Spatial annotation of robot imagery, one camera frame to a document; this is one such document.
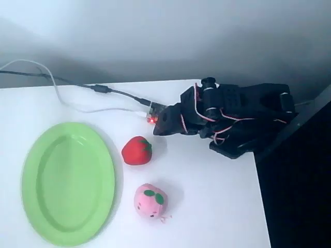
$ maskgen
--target gray wall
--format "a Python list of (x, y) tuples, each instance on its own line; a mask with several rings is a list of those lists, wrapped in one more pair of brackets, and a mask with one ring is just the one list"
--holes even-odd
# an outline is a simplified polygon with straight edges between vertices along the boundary
[[(81, 83), (214, 76), (286, 83), (299, 102), (331, 82), (330, 42), (330, 0), (11, 0), (0, 9), (1, 63), (34, 59)], [(0, 74), (0, 87), (46, 84)]]

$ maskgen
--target green leaf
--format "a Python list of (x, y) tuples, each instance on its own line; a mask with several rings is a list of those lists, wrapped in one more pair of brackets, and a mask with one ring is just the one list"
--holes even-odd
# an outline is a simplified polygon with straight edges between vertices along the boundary
[(145, 139), (142, 139), (140, 142), (141, 143), (144, 143), (146, 145), (146, 147), (144, 148), (144, 151), (150, 151), (150, 152), (152, 152), (152, 145), (151, 145), (150, 142), (148, 142)]
[(144, 194), (147, 196), (153, 196), (153, 195), (155, 195), (155, 192), (153, 190), (145, 190)]
[(162, 196), (161, 194), (159, 194), (159, 193), (157, 193), (157, 194), (155, 195), (155, 200), (156, 200), (156, 202), (157, 202), (158, 204), (160, 204), (160, 205), (163, 205), (163, 203), (164, 203), (163, 196)]

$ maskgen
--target strawberry leaf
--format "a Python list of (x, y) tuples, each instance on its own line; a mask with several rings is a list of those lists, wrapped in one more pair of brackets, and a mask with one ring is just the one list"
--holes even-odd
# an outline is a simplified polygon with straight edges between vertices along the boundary
[(146, 145), (146, 147), (143, 149), (143, 151), (149, 151), (149, 152), (152, 152), (152, 145), (150, 142), (148, 142), (147, 140), (145, 139), (142, 139), (140, 141), (141, 143), (144, 143)]

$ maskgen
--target plastic plate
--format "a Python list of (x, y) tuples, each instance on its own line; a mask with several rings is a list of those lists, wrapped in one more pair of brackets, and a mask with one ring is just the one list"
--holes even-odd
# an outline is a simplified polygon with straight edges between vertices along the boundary
[(76, 122), (47, 130), (32, 146), (22, 200), (33, 228), (56, 245), (92, 238), (110, 212), (115, 188), (109, 151), (90, 127)]

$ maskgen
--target black cable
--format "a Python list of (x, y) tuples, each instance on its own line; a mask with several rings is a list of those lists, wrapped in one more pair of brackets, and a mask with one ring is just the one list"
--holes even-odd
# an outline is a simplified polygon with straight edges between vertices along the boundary
[[(3, 74), (14, 74), (14, 75), (22, 75), (22, 76), (41, 76), (43, 78), (46, 78), (46, 79), (50, 79), (51, 76), (48, 75), (48, 74), (45, 74), (45, 73), (25, 73), (25, 72), (17, 72), (17, 71), (2, 71), (0, 70), (0, 73), (3, 73)], [(106, 85), (100, 85), (100, 84), (95, 84), (95, 85), (86, 85), (86, 84), (76, 84), (74, 83), (73, 81), (70, 81), (70, 80), (67, 80), (67, 79), (64, 79), (62, 77), (59, 77), (59, 76), (53, 76), (54, 79), (57, 79), (57, 80), (60, 80), (60, 81), (63, 81), (63, 82), (66, 82), (66, 83), (69, 83), (71, 85), (75, 85), (75, 86), (79, 86), (79, 87), (83, 87), (83, 88), (89, 88), (89, 89), (92, 89), (94, 90), (95, 92), (99, 92), (99, 93), (111, 93), (111, 92), (114, 92), (114, 93), (117, 93), (117, 94), (121, 94), (123, 96), (126, 96), (126, 97), (130, 97), (132, 99), (135, 99), (136, 101), (138, 101), (140, 104), (143, 104), (145, 106), (150, 106), (151, 105), (151, 101), (147, 100), (147, 99), (144, 99), (144, 98), (139, 98), (139, 97), (135, 97), (129, 93), (126, 93), (126, 92), (123, 92), (123, 91), (119, 91), (119, 90), (116, 90), (116, 89), (111, 89), (109, 88), (108, 86)]]
[[(0, 73), (3, 73), (3, 74), (14, 74), (14, 75), (22, 75), (22, 76), (41, 76), (43, 78), (46, 78), (46, 79), (50, 79), (51, 76), (48, 75), (48, 74), (45, 74), (45, 73), (25, 73), (25, 72), (17, 72), (17, 71), (2, 71), (0, 70)], [(76, 85), (76, 86), (80, 86), (80, 87), (83, 87), (83, 88), (91, 88), (89, 85), (85, 85), (85, 84), (75, 84), (74, 82), (70, 81), (70, 80), (67, 80), (67, 79), (64, 79), (62, 77), (59, 77), (59, 76), (54, 76), (54, 79), (57, 79), (57, 80), (60, 80), (60, 81), (63, 81), (63, 82), (66, 82), (68, 84), (72, 84), (72, 85)]]

